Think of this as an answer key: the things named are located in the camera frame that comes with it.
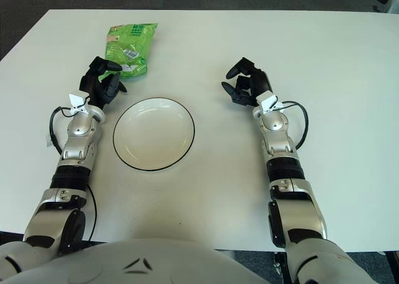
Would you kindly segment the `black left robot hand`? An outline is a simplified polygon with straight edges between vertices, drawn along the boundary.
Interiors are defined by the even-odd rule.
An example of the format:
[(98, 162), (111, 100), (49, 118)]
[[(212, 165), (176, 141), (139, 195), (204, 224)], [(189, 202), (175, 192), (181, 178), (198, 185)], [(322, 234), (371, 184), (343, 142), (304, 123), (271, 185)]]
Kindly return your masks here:
[(89, 105), (100, 108), (108, 105), (119, 92), (127, 93), (120, 81), (122, 66), (101, 57), (93, 59), (86, 74), (81, 78), (79, 90), (89, 94)]

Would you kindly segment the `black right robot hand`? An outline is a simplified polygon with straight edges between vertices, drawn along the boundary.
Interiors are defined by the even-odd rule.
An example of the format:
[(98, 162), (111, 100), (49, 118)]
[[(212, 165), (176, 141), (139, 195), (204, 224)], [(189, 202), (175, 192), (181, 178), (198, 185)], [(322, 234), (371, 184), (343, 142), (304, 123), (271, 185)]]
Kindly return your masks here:
[(237, 77), (236, 85), (221, 82), (225, 92), (231, 97), (233, 103), (243, 106), (257, 106), (256, 97), (266, 91), (272, 91), (267, 74), (255, 68), (253, 62), (243, 57), (226, 74), (227, 79)]

